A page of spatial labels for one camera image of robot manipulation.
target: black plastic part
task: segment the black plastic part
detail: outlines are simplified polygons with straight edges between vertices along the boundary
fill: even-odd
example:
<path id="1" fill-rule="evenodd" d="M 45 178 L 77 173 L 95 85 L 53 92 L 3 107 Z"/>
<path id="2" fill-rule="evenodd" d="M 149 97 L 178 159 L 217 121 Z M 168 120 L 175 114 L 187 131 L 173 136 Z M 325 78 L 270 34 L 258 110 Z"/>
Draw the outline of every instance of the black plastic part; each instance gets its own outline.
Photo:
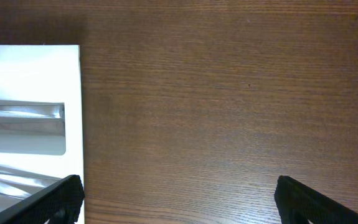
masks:
<path id="1" fill-rule="evenodd" d="M 278 178 L 274 198 L 282 224 L 358 224 L 358 213 L 288 176 Z"/>
<path id="2" fill-rule="evenodd" d="M 85 197 L 78 175 L 70 175 L 0 212 L 0 224 L 72 224 Z"/>

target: wood grain surface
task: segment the wood grain surface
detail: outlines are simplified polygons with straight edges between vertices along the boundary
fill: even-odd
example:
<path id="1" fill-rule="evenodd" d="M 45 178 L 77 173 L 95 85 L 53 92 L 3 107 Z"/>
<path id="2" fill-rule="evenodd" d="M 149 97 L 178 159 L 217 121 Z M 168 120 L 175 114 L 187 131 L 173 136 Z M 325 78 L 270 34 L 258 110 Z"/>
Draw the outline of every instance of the wood grain surface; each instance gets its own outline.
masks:
<path id="1" fill-rule="evenodd" d="M 0 44 L 80 44 L 86 223 L 358 212 L 358 1 L 5 1 Z"/>

